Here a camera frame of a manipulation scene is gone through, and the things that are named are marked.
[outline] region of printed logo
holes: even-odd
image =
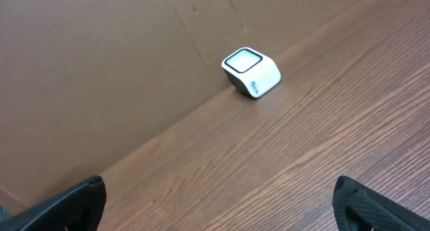
[[[251,81],[251,86],[254,89],[254,92],[258,94],[257,83],[255,81]]]

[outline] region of brown laminate floor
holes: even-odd
[[[339,175],[430,218],[429,2],[360,1],[106,170],[99,230],[336,230]]]

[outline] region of white device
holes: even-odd
[[[259,98],[281,81],[275,62],[248,47],[240,48],[222,61],[230,82],[242,93]]]

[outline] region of white plastic casing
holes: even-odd
[[[222,61],[231,83],[253,98],[259,98],[281,81],[275,62],[248,47],[240,48]]]

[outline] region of brown wall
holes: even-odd
[[[0,0],[0,187],[26,205],[99,173],[357,0]]]

